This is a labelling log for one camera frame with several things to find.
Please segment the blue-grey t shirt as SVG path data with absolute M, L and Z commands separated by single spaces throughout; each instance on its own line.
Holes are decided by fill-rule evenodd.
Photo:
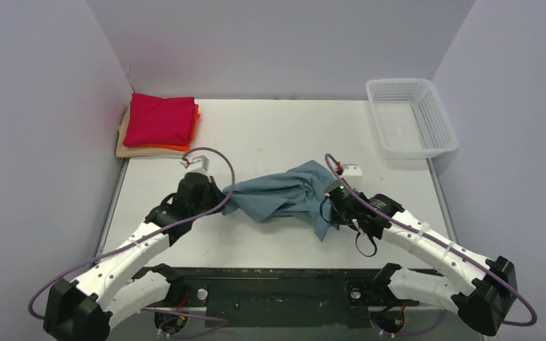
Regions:
M 319 240 L 324 240 L 331 223 L 331 204 L 326 189 L 336 178 L 315 160 L 283 173 L 263 175 L 241 181 L 222 190 L 232 194 L 222 214 L 243 211 L 258 223 L 273 217 L 294 217 L 309 223 Z

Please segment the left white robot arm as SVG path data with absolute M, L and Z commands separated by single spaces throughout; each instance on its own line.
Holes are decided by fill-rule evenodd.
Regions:
M 71 281 L 48 292 L 43 330 L 56 340 L 106 340 L 123 320 L 162 301 L 175 305 L 183 285 L 173 269 L 146 264 L 191 230 L 193 221 L 217 213 L 225 196 L 213 177 L 187 172 L 118 248 Z

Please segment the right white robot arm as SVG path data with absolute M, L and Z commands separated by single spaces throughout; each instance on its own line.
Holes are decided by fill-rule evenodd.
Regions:
M 435 232 L 401 204 L 383 194 L 351 195 L 334 182 L 326 189 L 332 216 L 355 227 L 372 242 L 399 247 L 432 267 L 435 274 L 388 263 L 373 279 L 373 293 L 384 305 L 417 301 L 456 313 L 474 331 L 495 336 L 514 304 L 515 267 L 469 251 Z

